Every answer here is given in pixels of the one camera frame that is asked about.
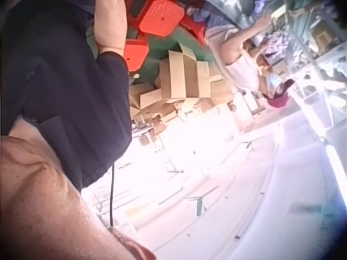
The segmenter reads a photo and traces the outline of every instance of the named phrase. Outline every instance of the stack of cardboard boxes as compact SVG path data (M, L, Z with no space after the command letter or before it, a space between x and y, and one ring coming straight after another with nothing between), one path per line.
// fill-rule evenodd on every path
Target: stack of cardboard boxes
M197 61L191 49L179 46L180 52L170 50L169 57L160 61L155 84L130 87L133 120L153 123L153 118L159 117L164 124L177 117L179 110L192 110L200 99L209 99L213 106L233 99L231 88L214 63Z

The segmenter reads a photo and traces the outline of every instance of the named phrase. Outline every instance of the red stool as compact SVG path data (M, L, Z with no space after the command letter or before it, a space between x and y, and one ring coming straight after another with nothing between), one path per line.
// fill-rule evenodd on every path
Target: red stool
M195 22L185 15L179 23L186 31L192 34L202 45L205 45L205 24Z
M145 36L139 35L137 39L126 39L124 59L130 72L141 68L149 52L149 44Z
M184 9L171 0L126 0L129 25L147 34L165 37L170 35L184 16Z

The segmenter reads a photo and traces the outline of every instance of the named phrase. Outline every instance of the woman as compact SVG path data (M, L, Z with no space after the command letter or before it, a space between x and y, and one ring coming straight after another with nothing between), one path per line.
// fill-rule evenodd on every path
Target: woman
M258 56L267 48L267 42L262 42L249 52L242 48L245 41L272 24L270 12L266 12L251 27L243 30L224 19L223 14L207 2L199 9L188 8L187 14L194 21L205 23L205 42L234 92L238 89L259 91L271 106L279 108L287 104L287 90L294 81L287 80L283 83L275 73L263 74L256 63Z

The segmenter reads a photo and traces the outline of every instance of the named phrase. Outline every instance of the short sleeve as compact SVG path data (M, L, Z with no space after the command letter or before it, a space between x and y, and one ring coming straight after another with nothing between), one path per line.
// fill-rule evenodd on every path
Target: short sleeve
M97 64L104 93L118 112L129 116L129 75L125 60L119 54L107 51L97 58Z
M106 81L117 82L120 86L129 85L129 76L126 62L122 56L107 51L97 58L97 64L101 76Z

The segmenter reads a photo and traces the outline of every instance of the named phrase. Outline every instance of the bright light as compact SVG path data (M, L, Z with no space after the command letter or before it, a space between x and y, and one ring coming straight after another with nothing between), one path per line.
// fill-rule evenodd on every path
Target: bright light
M279 124L278 127L275 128L274 139L275 142L279 145L282 145L284 143L285 133L283 129L283 123Z
M307 105L296 92L290 92L291 97L294 98L296 103L301 107L301 110L305 114L308 122L312 126L313 130L317 133L319 137L324 137L326 133L326 127L323 125L318 115L312 109L311 106Z
M327 145L325 147L326 154L329 158L329 162L334 171L337 185L339 186L343 201L345 202L345 206L347 207L347 176L346 172L343 169L343 165L341 160L337 154L336 149L332 145Z
M337 108L343 108L347 104L347 101L339 96L329 96L328 100L330 104Z

